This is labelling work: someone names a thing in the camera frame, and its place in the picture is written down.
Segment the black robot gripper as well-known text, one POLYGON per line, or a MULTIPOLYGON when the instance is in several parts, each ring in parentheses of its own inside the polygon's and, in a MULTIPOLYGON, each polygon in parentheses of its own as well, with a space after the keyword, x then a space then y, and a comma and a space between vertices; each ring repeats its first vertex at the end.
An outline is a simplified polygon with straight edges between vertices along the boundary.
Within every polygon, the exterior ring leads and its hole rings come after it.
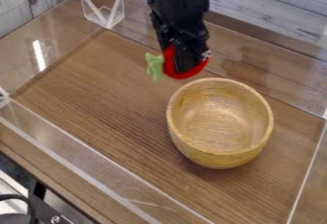
POLYGON ((202 23, 209 0, 148 0, 148 6, 161 48, 172 42, 173 71, 185 74, 210 55, 202 23))

